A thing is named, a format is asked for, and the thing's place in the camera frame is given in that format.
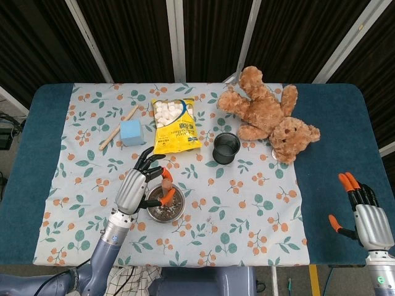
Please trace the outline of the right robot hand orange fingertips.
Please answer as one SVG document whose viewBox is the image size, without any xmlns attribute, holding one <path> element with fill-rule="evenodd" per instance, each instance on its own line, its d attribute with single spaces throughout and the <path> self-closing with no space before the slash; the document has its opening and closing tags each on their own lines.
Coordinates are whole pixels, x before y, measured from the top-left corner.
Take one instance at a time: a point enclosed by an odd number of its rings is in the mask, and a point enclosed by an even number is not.
<svg viewBox="0 0 395 296">
<path fill-rule="evenodd" d="M 355 229 L 342 227 L 336 217 L 328 215 L 331 227 L 340 235 L 346 236 L 367 251 L 388 251 L 394 246 L 394 238 L 388 217 L 379 206 L 371 187 L 360 183 L 350 172 L 340 173 L 338 179 L 347 192 L 355 219 Z"/>
</svg>

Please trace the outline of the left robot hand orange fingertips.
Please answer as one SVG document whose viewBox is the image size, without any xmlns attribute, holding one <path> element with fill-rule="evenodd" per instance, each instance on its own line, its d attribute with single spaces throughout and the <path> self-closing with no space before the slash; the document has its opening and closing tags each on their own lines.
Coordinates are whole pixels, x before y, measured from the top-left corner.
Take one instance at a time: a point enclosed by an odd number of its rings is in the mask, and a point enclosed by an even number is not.
<svg viewBox="0 0 395 296">
<path fill-rule="evenodd" d="M 165 158 L 165 154 L 154 154 L 148 157 L 153 150 L 153 146 L 144 150 L 134 167 L 122 181 L 115 198 L 118 211 L 132 215 L 140 208 L 165 206 L 172 201 L 175 194 L 175 188 L 172 185 L 172 175 L 165 167 L 157 166 L 151 168 L 151 163 Z M 148 183 L 159 176 L 162 177 L 163 181 L 167 180 L 170 182 L 170 188 L 165 189 L 165 195 L 159 200 L 145 200 Z"/>
</svg>

